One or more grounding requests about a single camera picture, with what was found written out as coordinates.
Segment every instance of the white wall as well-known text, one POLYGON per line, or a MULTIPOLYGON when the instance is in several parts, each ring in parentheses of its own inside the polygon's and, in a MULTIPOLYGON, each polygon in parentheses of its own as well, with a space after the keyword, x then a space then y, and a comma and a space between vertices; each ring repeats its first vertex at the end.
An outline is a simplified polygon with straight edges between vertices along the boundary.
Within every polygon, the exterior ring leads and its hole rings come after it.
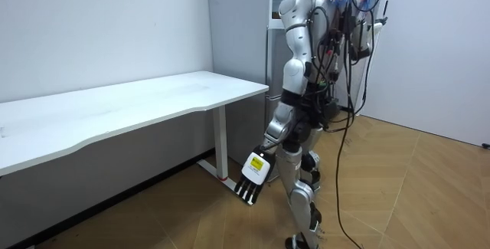
POLYGON ((488 143, 486 5, 486 0, 390 0, 363 114, 488 143))
MULTIPOLYGON (((0 103, 212 70, 207 0, 0 0, 0 103)), ((213 147, 208 113, 0 179, 0 248, 213 147)))

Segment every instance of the herringbone floor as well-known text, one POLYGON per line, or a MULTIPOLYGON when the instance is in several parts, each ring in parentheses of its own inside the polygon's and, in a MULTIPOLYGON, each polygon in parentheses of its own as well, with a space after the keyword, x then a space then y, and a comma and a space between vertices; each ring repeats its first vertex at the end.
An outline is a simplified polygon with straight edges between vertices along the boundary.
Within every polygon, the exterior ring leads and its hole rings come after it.
MULTIPOLYGON (((341 133, 324 134, 321 248, 354 248, 335 212, 341 133)), ((240 168, 230 162, 230 174, 240 168)), ((358 117, 341 160, 341 218, 366 249, 490 248, 490 151, 358 117)), ((284 248, 295 233, 282 183, 246 206, 196 165, 39 246, 55 248, 284 248)))

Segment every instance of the sticker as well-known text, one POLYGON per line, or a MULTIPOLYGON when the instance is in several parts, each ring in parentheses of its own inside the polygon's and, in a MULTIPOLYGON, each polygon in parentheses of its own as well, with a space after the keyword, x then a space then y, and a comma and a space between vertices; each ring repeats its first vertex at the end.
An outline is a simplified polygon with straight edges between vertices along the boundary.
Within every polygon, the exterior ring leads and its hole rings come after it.
POLYGON ((250 162, 250 164, 255 168, 255 169, 258 169, 258 170, 261 170, 262 169, 262 166, 263 166, 263 162, 260 161, 257 157, 253 157, 252 158, 252 162, 250 162))

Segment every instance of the desk top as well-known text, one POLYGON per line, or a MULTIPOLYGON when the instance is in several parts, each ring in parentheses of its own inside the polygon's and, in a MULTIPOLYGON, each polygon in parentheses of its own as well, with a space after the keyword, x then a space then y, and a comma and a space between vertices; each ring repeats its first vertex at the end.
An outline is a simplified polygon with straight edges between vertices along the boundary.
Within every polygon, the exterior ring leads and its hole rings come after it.
POLYGON ((206 71, 0 103, 0 175, 101 139, 268 91, 206 71))

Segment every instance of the black joint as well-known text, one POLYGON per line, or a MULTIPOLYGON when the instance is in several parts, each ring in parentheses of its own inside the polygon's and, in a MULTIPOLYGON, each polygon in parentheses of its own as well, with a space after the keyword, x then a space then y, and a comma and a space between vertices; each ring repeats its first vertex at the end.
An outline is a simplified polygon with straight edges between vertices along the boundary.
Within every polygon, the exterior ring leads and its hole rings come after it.
POLYGON ((298 152, 300 148, 301 145, 296 142, 286 140, 283 143, 283 149, 286 150, 287 152, 298 152))
POLYGON ((320 182, 320 172, 314 171, 312 172, 312 183, 318 183, 320 182))
POLYGON ((283 90, 283 93, 281 94, 281 102, 293 107, 301 105, 301 98, 301 95, 288 90, 283 90))
POLYGON ((301 169, 305 172, 311 172, 314 168, 315 160, 313 157, 309 153, 303 154, 301 157, 301 169))
POLYGON ((316 208, 315 203, 313 202, 309 204, 309 209, 310 215, 312 216, 312 219, 309 223, 309 229, 313 231, 315 230, 317 223, 322 223, 322 214, 316 208))
POLYGON ((312 74, 312 63, 306 61, 306 63, 305 63, 305 73, 303 74, 303 76, 305 76, 306 78, 309 78, 309 76, 311 74, 312 74))

